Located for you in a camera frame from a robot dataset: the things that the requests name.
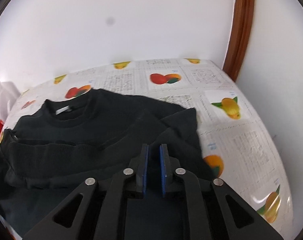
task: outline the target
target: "white wall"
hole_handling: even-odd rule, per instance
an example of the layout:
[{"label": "white wall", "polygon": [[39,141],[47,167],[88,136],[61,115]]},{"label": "white wall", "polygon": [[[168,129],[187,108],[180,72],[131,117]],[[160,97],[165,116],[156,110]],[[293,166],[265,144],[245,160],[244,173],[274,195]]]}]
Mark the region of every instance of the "white wall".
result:
[{"label": "white wall", "polygon": [[0,17],[0,79],[20,90],[128,60],[223,65],[234,0],[12,0]]},{"label": "white wall", "polygon": [[297,0],[255,1],[237,85],[274,137],[283,160],[296,236],[303,227],[303,8]]}]

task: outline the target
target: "round metal rivet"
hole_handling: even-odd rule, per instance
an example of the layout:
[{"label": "round metal rivet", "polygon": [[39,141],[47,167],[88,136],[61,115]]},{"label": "round metal rivet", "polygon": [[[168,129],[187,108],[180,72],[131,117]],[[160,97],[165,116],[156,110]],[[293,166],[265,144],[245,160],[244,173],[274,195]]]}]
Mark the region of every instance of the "round metal rivet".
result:
[{"label": "round metal rivet", "polygon": [[88,178],[85,180],[86,185],[90,186],[95,184],[96,180],[94,178]]},{"label": "round metal rivet", "polygon": [[133,169],[131,169],[131,168],[124,169],[123,173],[125,175],[132,175],[133,174]]},{"label": "round metal rivet", "polygon": [[175,172],[179,175],[184,175],[186,173],[186,170],[183,168],[178,168],[175,170]]},{"label": "round metal rivet", "polygon": [[224,181],[222,179],[214,179],[213,180],[213,183],[216,185],[216,186],[222,186],[224,184]]}]

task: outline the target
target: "triangular cutout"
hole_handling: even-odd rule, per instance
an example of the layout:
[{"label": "triangular cutout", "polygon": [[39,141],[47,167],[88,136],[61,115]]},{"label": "triangular cutout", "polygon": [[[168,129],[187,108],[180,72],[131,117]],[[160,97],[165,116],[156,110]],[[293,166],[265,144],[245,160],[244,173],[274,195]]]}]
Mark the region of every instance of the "triangular cutout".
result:
[{"label": "triangular cutout", "polygon": [[66,206],[64,206],[53,218],[53,221],[66,228],[71,228],[83,195],[78,194]]},{"label": "triangular cutout", "polygon": [[237,228],[243,228],[254,222],[251,215],[249,215],[245,209],[239,205],[230,195],[226,195],[226,201],[231,211]]}]

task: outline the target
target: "white plastic bag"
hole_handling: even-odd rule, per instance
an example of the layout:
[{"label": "white plastic bag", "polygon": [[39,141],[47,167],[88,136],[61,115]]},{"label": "white plastic bag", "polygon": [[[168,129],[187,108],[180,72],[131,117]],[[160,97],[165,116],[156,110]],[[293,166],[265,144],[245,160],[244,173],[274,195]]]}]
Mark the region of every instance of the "white plastic bag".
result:
[{"label": "white plastic bag", "polygon": [[0,82],[0,121],[6,121],[20,93],[13,82]]}]

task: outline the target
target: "black fabric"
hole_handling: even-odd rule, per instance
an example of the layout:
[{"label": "black fabric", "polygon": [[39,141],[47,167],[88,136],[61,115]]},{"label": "black fabric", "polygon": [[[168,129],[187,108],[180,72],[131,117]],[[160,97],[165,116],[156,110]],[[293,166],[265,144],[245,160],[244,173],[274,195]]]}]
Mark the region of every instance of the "black fabric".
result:
[{"label": "black fabric", "polygon": [[[65,106],[72,111],[55,115]],[[143,143],[151,147],[152,193],[139,210],[159,217],[166,213],[172,219],[161,227],[179,232],[180,219],[171,204],[154,208],[161,201],[159,146],[167,143],[170,156],[199,178],[213,178],[202,160],[195,109],[106,90],[90,90],[64,102],[46,100],[35,114],[21,117],[13,131],[5,130],[0,144],[0,214],[23,236],[86,178],[103,180],[127,168]],[[130,202],[128,207],[126,231],[132,232],[137,206]],[[147,224],[146,230],[152,231],[153,225]],[[154,239],[169,239],[168,234],[158,232]]]}]

